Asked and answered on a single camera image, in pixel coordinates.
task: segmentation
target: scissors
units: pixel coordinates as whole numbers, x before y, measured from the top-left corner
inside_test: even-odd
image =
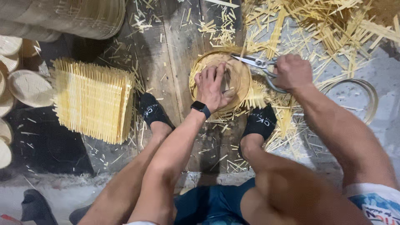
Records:
[[[287,93],[285,90],[276,87],[276,86],[272,83],[270,77],[276,78],[277,75],[274,74],[274,73],[271,73],[270,71],[267,70],[267,68],[268,68],[269,65],[274,65],[274,66],[276,66],[276,60],[277,60],[277,58],[272,58],[271,61],[264,61],[264,60],[261,60],[261,59],[258,59],[258,58],[253,58],[253,57],[250,57],[250,56],[240,57],[240,54],[235,54],[235,53],[232,53],[231,56],[234,57],[234,58],[236,58],[236,59],[238,59],[238,60],[240,60],[240,61],[242,61],[242,62],[244,62],[244,63],[247,63],[247,64],[249,64],[249,65],[252,65],[252,66],[255,66],[255,67],[258,67],[258,68],[262,69],[262,71],[264,71],[264,73],[266,73],[265,78],[267,79],[268,85],[269,85],[272,89],[274,89],[275,91],[277,91],[277,92],[279,92],[279,93],[283,93],[283,94],[286,94],[286,93]]]

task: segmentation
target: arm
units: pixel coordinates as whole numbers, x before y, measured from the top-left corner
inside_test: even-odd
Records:
[[[196,74],[197,100],[206,104],[211,113],[225,107],[231,98],[221,91],[225,63],[211,66]],[[203,125],[204,113],[191,110],[185,121],[163,142],[143,178],[142,190],[128,222],[151,221],[173,223],[174,187],[189,161],[194,138]]]
[[[318,91],[311,65],[299,55],[278,59],[276,85],[301,104],[307,122],[343,168],[343,186],[375,183],[397,189],[389,157],[372,131],[356,116]]]

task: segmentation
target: watch face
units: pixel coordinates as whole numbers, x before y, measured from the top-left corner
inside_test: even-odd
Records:
[[[199,101],[195,101],[195,102],[192,104],[192,107],[195,108],[195,109],[197,109],[197,110],[202,110],[205,106],[206,106],[206,105],[205,105],[204,103],[201,103],[201,102],[199,102]]]

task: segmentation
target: hand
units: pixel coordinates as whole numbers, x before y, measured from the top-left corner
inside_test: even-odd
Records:
[[[230,91],[224,94],[221,92],[225,65],[226,62],[222,62],[218,67],[208,66],[194,77],[197,85],[197,101],[206,104],[211,113],[225,107],[233,99]]]
[[[302,60],[299,55],[281,55],[274,73],[278,75],[274,84],[290,93],[314,87],[311,64],[308,60]]]

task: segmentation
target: foot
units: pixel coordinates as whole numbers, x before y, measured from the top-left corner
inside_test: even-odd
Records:
[[[252,149],[250,145],[262,146],[264,141],[272,134],[276,125],[276,117],[271,104],[263,109],[255,108],[247,118],[246,128],[240,140],[239,155],[243,158],[242,147]]]
[[[150,93],[144,93],[140,97],[140,113],[144,121],[151,128],[153,137],[165,139],[172,132],[172,125],[169,124],[160,103]]]
[[[154,121],[150,124],[151,131],[153,132],[152,138],[163,141],[172,132],[172,128],[163,122]]]

